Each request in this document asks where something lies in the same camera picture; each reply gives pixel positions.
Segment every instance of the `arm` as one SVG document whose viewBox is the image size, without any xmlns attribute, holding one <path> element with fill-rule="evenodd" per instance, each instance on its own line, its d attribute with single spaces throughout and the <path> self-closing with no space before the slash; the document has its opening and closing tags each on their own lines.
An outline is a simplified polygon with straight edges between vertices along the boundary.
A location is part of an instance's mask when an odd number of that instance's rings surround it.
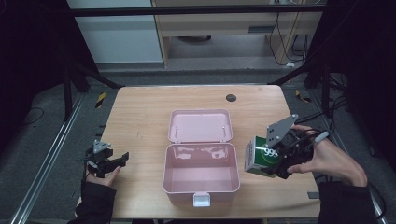
<svg viewBox="0 0 396 224">
<path fill-rule="evenodd" d="M 68 224 L 106 224 L 113 215 L 116 191 L 111 185 L 120 172 L 120 167 L 106 178 L 88 174 L 87 183 L 82 192 L 82 201 L 76 208 L 77 217 Z"/>
<path fill-rule="evenodd" d="M 310 129 L 300 125 L 293 128 L 301 131 Z M 328 139 L 314 145 L 311 161 L 293 165 L 288 172 L 318 172 L 341 179 L 319 185 L 321 204 L 318 223 L 376 223 L 364 170 Z"/>
</svg>

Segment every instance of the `wooden table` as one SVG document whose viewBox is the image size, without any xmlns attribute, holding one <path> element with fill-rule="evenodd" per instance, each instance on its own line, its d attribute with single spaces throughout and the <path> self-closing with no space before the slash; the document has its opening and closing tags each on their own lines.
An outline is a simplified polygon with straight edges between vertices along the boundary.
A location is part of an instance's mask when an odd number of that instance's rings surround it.
<svg viewBox="0 0 396 224">
<path fill-rule="evenodd" d="M 226 95 L 234 94 L 235 102 Z M 204 208 L 175 206 L 163 190 L 168 129 L 176 109 L 222 108 L 230 112 L 231 143 L 236 148 L 241 186 L 233 203 Z M 114 188 L 118 190 L 114 218 L 252 218 L 317 217 L 318 191 L 312 174 L 287 180 L 244 172 L 245 147 L 253 136 L 265 136 L 266 126 L 290 115 L 278 86 L 177 86 L 120 89 L 102 137 L 112 144 L 114 158 L 129 152 Z"/>
</svg>

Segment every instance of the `aluminum rail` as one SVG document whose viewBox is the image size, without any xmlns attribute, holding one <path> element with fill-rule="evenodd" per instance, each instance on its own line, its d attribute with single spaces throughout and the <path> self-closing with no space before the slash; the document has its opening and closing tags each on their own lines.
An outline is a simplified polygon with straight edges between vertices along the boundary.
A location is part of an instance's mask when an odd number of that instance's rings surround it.
<svg viewBox="0 0 396 224">
<path fill-rule="evenodd" d="M 11 224 L 23 224 L 26 222 L 27 218 L 30 215 L 30 212 L 35 205 L 35 201 L 38 198 L 41 190 L 46 183 L 46 180 L 50 174 L 53 164 L 56 161 L 56 158 L 59 155 L 59 152 L 64 145 L 64 141 L 69 134 L 74 121 L 76 120 L 78 111 L 81 108 L 82 101 L 84 99 L 84 94 L 79 94 L 78 98 L 74 105 L 74 112 L 71 114 L 70 119 L 65 121 L 58 132 L 55 140 L 52 143 L 51 148 L 47 154 L 46 159 L 44 159 L 40 170 L 38 171 L 37 175 L 35 176 L 35 180 L 33 181 L 32 185 L 30 186 L 29 190 L 27 191 L 23 201 L 21 202 L 19 208 L 15 212 L 14 216 L 11 219 Z"/>
<path fill-rule="evenodd" d="M 194 7 L 115 7 L 78 8 L 46 11 L 48 15 L 73 17 L 142 16 L 179 14 L 268 13 L 268 12 L 322 12 L 346 9 L 346 5 L 239 5 Z"/>
</svg>

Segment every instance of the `green can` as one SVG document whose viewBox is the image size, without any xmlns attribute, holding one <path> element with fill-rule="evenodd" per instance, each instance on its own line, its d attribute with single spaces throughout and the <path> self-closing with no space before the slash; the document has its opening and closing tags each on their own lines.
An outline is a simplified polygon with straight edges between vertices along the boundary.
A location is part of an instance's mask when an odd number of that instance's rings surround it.
<svg viewBox="0 0 396 224">
<path fill-rule="evenodd" d="M 268 175 L 261 168 L 273 167 L 282 161 L 282 157 L 277 155 L 276 151 L 268 148 L 266 139 L 255 136 L 246 147 L 245 154 L 245 171 L 256 175 L 265 175 L 276 177 L 276 175 Z"/>
</svg>

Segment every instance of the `floor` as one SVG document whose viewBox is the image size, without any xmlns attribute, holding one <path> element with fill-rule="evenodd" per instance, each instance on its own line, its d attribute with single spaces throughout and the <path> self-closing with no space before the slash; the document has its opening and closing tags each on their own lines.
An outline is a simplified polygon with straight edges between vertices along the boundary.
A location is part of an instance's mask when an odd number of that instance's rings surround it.
<svg viewBox="0 0 396 224">
<path fill-rule="evenodd" d="M 301 60 L 303 38 L 296 41 L 294 51 L 289 55 Z M 163 68 L 144 68 L 119 73 L 103 73 L 105 77 L 128 86 L 137 85 L 210 85 L 210 84 L 265 84 L 283 77 L 294 67 L 279 65 L 263 35 L 212 36 L 208 41 L 174 38 L 169 52 L 169 62 Z M 334 75 L 346 80 L 342 75 Z M 319 88 L 305 91 L 298 76 L 282 86 L 291 113 L 308 116 L 319 111 Z M 92 88 L 89 93 L 73 91 L 74 102 L 81 102 L 79 112 L 64 127 L 64 106 L 62 86 L 38 94 L 33 109 L 25 124 L 9 145 L 9 153 L 0 165 L 0 223 L 9 223 L 16 214 L 26 223 L 65 223 L 73 217 L 73 210 L 79 196 L 79 179 L 84 151 L 98 139 L 106 125 L 117 90 L 89 79 Z M 295 90 L 301 90 L 312 100 L 307 103 L 296 97 Z M 99 94 L 106 92 L 106 99 L 100 109 L 94 107 Z M 341 92 L 332 91 L 332 98 Z M 334 113 L 335 137 L 342 146 L 365 169 L 369 179 L 386 199 L 388 212 L 379 223 L 396 223 L 396 174 L 387 162 L 370 156 L 368 144 L 353 116 L 343 106 Z M 307 124 L 325 128 L 329 121 L 323 117 Z M 65 139 L 58 139 L 61 133 Z M 374 192 L 378 208 L 383 210 L 381 198 Z M 267 223 L 314 223 L 315 220 L 272 219 Z"/>
</svg>

